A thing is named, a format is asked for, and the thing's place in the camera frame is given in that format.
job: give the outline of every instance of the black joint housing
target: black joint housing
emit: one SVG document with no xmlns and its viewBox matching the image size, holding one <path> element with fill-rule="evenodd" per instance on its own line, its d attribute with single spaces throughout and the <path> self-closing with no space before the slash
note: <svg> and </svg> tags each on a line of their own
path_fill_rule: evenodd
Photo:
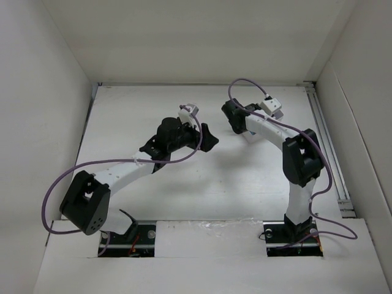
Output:
<svg viewBox="0 0 392 294">
<path fill-rule="evenodd" d="M 290 243 L 297 242 L 309 233 L 309 229 L 312 225 L 312 217 L 309 217 L 306 221 L 295 225 L 287 216 L 284 215 L 284 233 Z"/>
<path fill-rule="evenodd" d="M 110 200 L 110 189 L 101 184 L 94 175 L 80 171 L 73 178 L 60 212 L 86 235 L 100 230 L 106 221 Z"/>
<path fill-rule="evenodd" d="M 200 150 L 210 151 L 216 144 L 218 138 L 214 137 L 208 129 L 208 125 L 202 123 L 203 140 Z M 171 153 L 189 147 L 196 149 L 200 141 L 200 132 L 188 123 L 183 124 L 179 118 L 164 118 L 157 129 L 157 134 L 139 149 L 151 156 L 152 160 L 170 160 Z M 165 164 L 156 164 L 154 172 L 160 170 Z"/>
<path fill-rule="evenodd" d="M 237 99 L 234 98 L 233 100 L 241 105 Z M 244 108 L 249 111 L 261 110 L 261 107 L 257 104 L 249 104 Z M 238 108 L 231 100 L 226 101 L 221 109 L 227 117 L 228 123 L 231 125 L 234 133 L 239 135 L 247 131 L 245 117 L 250 115 L 248 112 Z"/>
<path fill-rule="evenodd" d="M 320 147 L 316 133 L 313 130 L 307 129 L 304 133 Z M 321 157 L 311 143 L 301 134 L 293 138 L 287 138 L 283 142 L 282 153 L 283 172 L 291 183 L 304 187 L 311 179 L 320 176 L 321 169 L 324 167 Z"/>
</svg>

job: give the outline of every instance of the white wall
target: white wall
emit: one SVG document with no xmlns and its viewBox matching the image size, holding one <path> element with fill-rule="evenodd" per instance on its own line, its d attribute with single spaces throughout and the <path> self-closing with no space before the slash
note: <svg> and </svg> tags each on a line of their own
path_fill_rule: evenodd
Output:
<svg viewBox="0 0 392 294">
<path fill-rule="evenodd" d="M 0 1 L 0 293 L 32 293 L 47 238 L 43 195 L 75 162 L 90 94 L 41 1 Z"/>
<path fill-rule="evenodd" d="M 361 0 L 317 91 L 360 217 L 392 285 L 392 2 Z"/>
<path fill-rule="evenodd" d="M 316 80 L 356 0 L 43 0 L 92 81 Z"/>
</svg>

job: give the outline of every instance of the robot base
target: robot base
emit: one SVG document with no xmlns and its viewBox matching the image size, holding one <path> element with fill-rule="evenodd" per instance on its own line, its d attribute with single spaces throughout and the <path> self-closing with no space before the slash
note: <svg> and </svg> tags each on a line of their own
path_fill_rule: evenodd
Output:
<svg viewBox="0 0 392 294">
<path fill-rule="evenodd" d="M 296 244 L 292 247 L 281 249 L 280 247 L 290 244 L 287 234 L 285 233 L 285 224 L 283 221 L 266 221 L 263 222 L 267 256 L 323 256 L 320 240 L 318 238 L 308 238 L 303 243 Z M 309 230 L 316 228 L 312 223 Z"/>
<path fill-rule="evenodd" d="M 100 257 L 154 257 L 156 221 L 139 221 L 135 237 L 126 241 L 121 235 L 110 233 L 110 243 Z M 99 252 L 105 247 L 101 236 Z"/>
</svg>

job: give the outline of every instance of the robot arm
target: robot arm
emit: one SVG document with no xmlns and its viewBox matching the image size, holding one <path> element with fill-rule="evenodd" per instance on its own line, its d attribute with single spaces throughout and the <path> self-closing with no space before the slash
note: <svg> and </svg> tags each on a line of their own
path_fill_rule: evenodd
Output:
<svg viewBox="0 0 392 294">
<path fill-rule="evenodd" d="M 134 155 L 135 162 L 124 162 L 96 174 L 77 173 L 60 206 L 60 212 L 83 233 L 109 231 L 132 239 L 137 221 L 125 211 L 109 208 L 110 197 L 142 176 L 160 170 L 170 160 L 171 153 L 182 147 L 196 149 L 200 132 L 194 126 L 192 115 L 198 108 L 188 104 L 177 118 L 165 118 L 157 134 Z M 208 152 L 219 140 L 211 135 L 208 125 L 202 123 L 203 140 L 200 150 Z"/>
<path fill-rule="evenodd" d="M 281 106 L 277 99 L 269 97 L 260 105 L 250 104 L 245 109 L 267 115 L 272 119 L 281 119 L 283 117 Z M 290 239 L 297 239 L 312 222 L 309 199 L 313 193 L 315 179 L 320 176 L 323 168 L 319 155 L 301 135 L 273 124 L 267 119 L 246 113 L 231 100 L 225 103 L 222 111 L 236 134 L 247 131 L 259 134 L 282 151 L 283 171 L 290 182 L 288 208 L 284 221 Z M 313 130 L 308 129 L 304 132 L 318 144 Z"/>
</svg>

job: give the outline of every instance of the screw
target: screw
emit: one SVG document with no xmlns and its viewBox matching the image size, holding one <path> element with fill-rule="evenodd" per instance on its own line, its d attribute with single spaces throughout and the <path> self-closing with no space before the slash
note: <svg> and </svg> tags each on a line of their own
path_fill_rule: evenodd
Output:
<svg viewBox="0 0 392 294">
<path fill-rule="evenodd" d="M 270 228 L 267 228 L 265 231 L 265 238 L 268 238 L 268 239 L 270 239 L 270 238 L 272 238 L 272 230 L 270 229 Z"/>
<path fill-rule="evenodd" d="M 154 239 L 155 238 L 155 231 L 153 231 L 153 230 L 151 230 L 151 231 L 148 231 L 148 233 L 147 233 L 147 237 L 149 238 L 149 239 Z"/>
<path fill-rule="evenodd" d="M 314 237 L 317 237 L 319 235 L 319 233 L 317 232 L 317 230 L 315 228 L 311 228 L 309 233 L 312 234 Z"/>
</svg>

